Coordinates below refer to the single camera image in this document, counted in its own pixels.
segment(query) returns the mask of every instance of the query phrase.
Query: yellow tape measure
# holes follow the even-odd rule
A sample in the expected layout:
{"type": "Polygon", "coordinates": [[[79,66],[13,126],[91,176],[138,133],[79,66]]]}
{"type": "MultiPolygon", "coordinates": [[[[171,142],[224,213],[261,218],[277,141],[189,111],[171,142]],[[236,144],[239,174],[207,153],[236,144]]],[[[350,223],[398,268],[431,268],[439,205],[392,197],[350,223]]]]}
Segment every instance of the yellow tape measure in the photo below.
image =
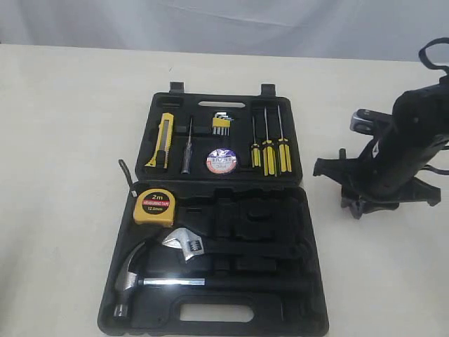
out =
{"type": "Polygon", "coordinates": [[[161,188],[147,190],[139,195],[133,216],[138,225],[157,223],[171,227],[175,216],[175,197],[161,188]]]}

